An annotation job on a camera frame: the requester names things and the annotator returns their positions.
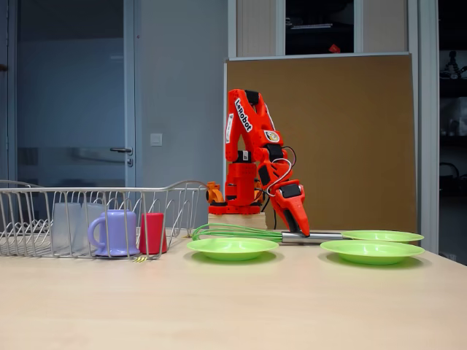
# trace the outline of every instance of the plate rim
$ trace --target plate rim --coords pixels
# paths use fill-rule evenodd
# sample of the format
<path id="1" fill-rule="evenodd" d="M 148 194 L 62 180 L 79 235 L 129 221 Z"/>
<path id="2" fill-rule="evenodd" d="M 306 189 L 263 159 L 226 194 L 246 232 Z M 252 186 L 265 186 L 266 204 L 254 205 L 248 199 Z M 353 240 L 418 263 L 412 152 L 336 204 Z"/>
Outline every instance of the plate rim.
<path id="1" fill-rule="evenodd" d="M 356 238 L 356 237 L 354 237 L 352 235 L 349 235 L 349 233 L 360 233 L 360 232 L 403 233 L 403 234 L 414 235 L 414 238 L 407 238 L 407 239 L 404 239 L 403 241 L 400 241 L 400 240 L 397 240 L 397 241 L 385 241 L 385 240 L 382 240 L 382 239 L 368 240 L 368 239 Z M 425 236 L 420 235 L 419 233 L 394 231 L 394 230 L 348 230 L 348 231 L 342 231 L 341 234 L 342 234 L 342 237 L 351 238 L 351 239 L 358 239 L 359 241 L 381 241 L 381 242 L 394 242 L 394 243 L 421 241 L 421 240 L 423 240 L 425 238 Z"/>
<path id="2" fill-rule="evenodd" d="M 329 249 L 328 247 L 326 247 L 326 244 L 329 243 L 329 242 L 332 242 L 333 244 L 379 244 L 379 245 L 383 245 L 383 244 L 386 244 L 386 245 L 397 245 L 399 247 L 402 246 L 407 246 L 407 244 L 405 243 L 399 243 L 399 242 L 387 242 L 387 241 L 368 241 L 368 240 L 363 240 L 363 239 L 358 239 L 358 240 L 354 240 L 354 241 L 327 241 L 327 242 L 322 242 L 320 244 L 320 247 L 329 251 L 329 252 L 333 252 L 333 253 L 337 253 L 337 254 L 347 254 L 347 255 L 356 255 L 356 256 L 359 256 L 359 257 L 381 257 L 381 258 L 385 258 L 385 257 L 413 257 L 415 255 L 419 255 L 419 254 L 422 254 L 425 252 L 425 250 L 421 247 L 421 246 L 412 246 L 412 247 L 415 247 L 417 249 L 419 249 L 419 252 L 413 252 L 413 253 L 406 253 L 406 254 L 392 254 L 392 255 L 386 255 L 386 256 L 382 256 L 382 255 L 378 255 L 378 254 L 356 254 L 356 253 L 349 253 L 349 252 L 338 252 L 336 251 L 335 249 Z"/>
<path id="3" fill-rule="evenodd" d="M 264 241 L 267 241 L 269 244 L 271 244 L 271 247 L 270 248 L 264 248 L 264 249 L 259 249 L 259 250 L 255 250 L 254 252 L 219 252 L 219 251 L 215 251 L 215 250 L 211 250 L 211 249 L 199 249 L 199 248 L 194 248 L 194 247 L 191 247 L 190 245 L 193 244 L 193 242 L 197 242 L 197 241 L 207 241 L 207 240 L 215 240 L 215 239 L 234 239 L 236 241 L 238 240 L 242 240 L 242 241 L 261 241 L 261 243 L 263 243 Z M 269 241 L 267 239 L 259 239 L 259 238 L 248 238 L 248 237 L 217 237 L 217 238 L 203 238 L 203 239 L 199 239 L 197 241 L 190 241 L 187 243 L 187 248 L 191 249 L 191 250 L 194 250 L 196 252 L 202 252 L 202 253 L 215 253 L 215 254 L 251 254 L 251 253 L 261 253 L 261 252 L 267 252 L 269 250 L 272 250 L 272 249 L 276 249 L 279 244 L 277 242 L 274 242 L 274 241 Z"/>

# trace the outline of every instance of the purple mug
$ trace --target purple mug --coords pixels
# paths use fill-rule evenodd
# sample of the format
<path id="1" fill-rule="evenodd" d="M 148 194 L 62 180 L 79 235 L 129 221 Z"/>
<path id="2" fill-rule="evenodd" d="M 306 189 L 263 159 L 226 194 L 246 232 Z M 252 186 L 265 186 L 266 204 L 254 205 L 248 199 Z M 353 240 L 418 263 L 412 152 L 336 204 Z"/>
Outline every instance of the purple mug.
<path id="1" fill-rule="evenodd" d="M 94 229 L 99 228 L 99 242 L 94 238 Z M 132 211 L 107 210 L 107 227 L 109 231 L 109 247 L 107 247 L 107 230 L 105 225 L 105 213 L 91 222 L 88 228 L 88 240 L 93 246 L 97 246 L 96 255 L 112 257 L 127 256 L 126 232 L 128 234 L 128 253 L 135 255 L 139 253 L 136 248 L 136 215 Z"/>

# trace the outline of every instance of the green plate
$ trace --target green plate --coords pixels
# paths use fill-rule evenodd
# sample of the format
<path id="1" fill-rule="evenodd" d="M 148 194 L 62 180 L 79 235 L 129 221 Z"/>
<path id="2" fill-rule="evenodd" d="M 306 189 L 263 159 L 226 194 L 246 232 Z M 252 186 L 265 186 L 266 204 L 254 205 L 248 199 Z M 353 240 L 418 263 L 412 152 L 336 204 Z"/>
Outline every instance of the green plate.
<path id="1" fill-rule="evenodd" d="M 411 244 L 384 241 L 328 241 L 321 248 L 337 253 L 342 259 L 369 265 L 390 265 L 422 254 L 425 250 Z"/>
<path id="2" fill-rule="evenodd" d="M 216 260 L 240 261 L 259 257 L 279 244 L 257 238 L 207 238 L 191 241 L 187 247 Z"/>
<path id="3" fill-rule="evenodd" d="M 343 237 L 352 239 L 363 239 L 365 241 L 386 241 L 386 242 L 412 242 L 424 239 L 422 235 L 410 232 L 381 231 L 381 230 L 359 230 L 346 231 Z"/>

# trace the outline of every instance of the metal frame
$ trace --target metal frame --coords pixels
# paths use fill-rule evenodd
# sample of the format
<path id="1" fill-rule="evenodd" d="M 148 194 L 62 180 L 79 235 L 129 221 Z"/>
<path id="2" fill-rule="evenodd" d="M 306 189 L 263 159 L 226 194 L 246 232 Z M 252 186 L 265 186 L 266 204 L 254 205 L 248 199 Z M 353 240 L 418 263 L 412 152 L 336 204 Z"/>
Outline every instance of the metal frame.
<path id="1" fill-rule="evenodd" d="M 418 1 L 419 170 L 422 247 L 439 252 L 439 41 L 437 0 Z"/>
<path id="2" fill-rule="evenodd" d="M 141 0 L 134 0 L 134 57 L 135 61 L 141 61 L 141 45 L 139 44 L 139 36 L 141 35 Z M 141 186 L 143 183 L 143 167 L 142 162 L 138 161 L 138 157 L 142 156 L 143 138 L 142 138 L 142 100 L 141 100 L 141 64 L 136 64 L 134 69 L 135 74 L 135 126 L 138 132 L 136 138 L 136 151 L 135 151 L 135 166 L 136 166 L 136 186 Z"/>
<path id="3" fill-rule="evenodd" d="M 17 21 L 18 0 L 9 1 L 8 22 L 8 179 L 17 179 L 17 140 L 16 140 L 16 88 L 17 88 Z M 134 63 L 134 0 L 124 0 L 124 75 L 125 75 L 125 143 L 127 148 L 135 149 L 136 153 L 136 129 L 135 129 L 135 63 Z M 136 185 L 136 166 L 125 170 L 126 186 Z"/>
<path id="4" fill-rule="evenodd" d="M 236 57 L 236 0 L 227 3 L 228 57 Z"/>
<path id="5" fill-rule="evenodd" d="M 263 60 L 294 60 L 297 58 L 342 58 L 342 57 L 366 57 L 366 56 L 396 56 L 408 55 L 406 52 L 351 52 L 351 53 L 327 53 L 325 55 L 288 55 L 288 56 L 263 56 L 263 57 L 235 57 L 229 61 L 263 61 Z"/>
<path id="6" fill-rule="evenodd" d="M 285 55 L 285 1 L 276 0 L 276 56 Z"/>
<path id="7" fill-rule="evenodd" d="M 135 121 L 135 63 L 134 63 L 134 0 L 123 2 L 123 62 L 125 74 L 125 147 L 132 148 L 133 154 L 126 153 L 125 160 L 133 158 L 136 163 L 136 121 Z M 125 186 L 136 186 L 136 166 L 125 166 Z"/>
<path id="8" fill-rule="evenodd" d="M 9 0 L 8 8 L 8 179 L 16 180 L 16 22 L 18 0 Z"/>
<path id="9" fill-rule="evenodd" d="M 225 181 L 227 179 L 227 160 L 225 159 L 225 123 L 227 119 L 227 62 L 224 63 L 224 113 L 223 119 L 223 151 L 222 151 L 222 193 L 225 197 Z"/>
<path id="10" fill-rule="evenodd" d="M 353 9 L 353 51 L 354 53 L 362 53 L 363 49 L 363 1 L 354 0 Z"/>
<path id="11" fill-rule="evenodd" d="M 412 56 L 412 89 L 414 99 L 414 144 L 415 144 L 415 188 L 417 188 L 417 232 L 421 232 L 420 227 L 420 167 L 419 167 L 419 128 L 420 116 L 418 110 L 418 0 L 407 0 L 407 33 L 408 47 Z"/>

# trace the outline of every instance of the shelf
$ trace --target shelf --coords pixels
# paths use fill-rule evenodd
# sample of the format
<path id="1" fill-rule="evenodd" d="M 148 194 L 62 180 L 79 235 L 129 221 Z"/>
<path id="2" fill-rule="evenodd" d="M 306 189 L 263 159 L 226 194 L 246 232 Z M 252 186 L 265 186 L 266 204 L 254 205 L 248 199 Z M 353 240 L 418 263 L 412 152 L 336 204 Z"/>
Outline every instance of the shelf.
<path id="1" fill-rule="evenodd" d="M 440 79 L 439 96 L 442 98 L 467 96 L 467 79 Z"/>
<path id="2" fill-rule="evenodd" d="M 440 136 L 439 145 L 441 147 L 467 148 L 467 136 Z"/>
<path id="3" fill-rule="evenodd" d="M 302 28 L 302 29 L 286 29 L 285 35 L 296 34 L 329 34 L 329 33 L 352 33 L 353 26 L 332 26 L 330 28 L 317 27 L 317 28 Z"/>
<path id="4" fill-rule="evenodd" d="M 443 193 L 442 191 L 439 192 L 440 198 L 455 198 L 459 201 L 467 200 L 467 194 L 465 193 Z"/>

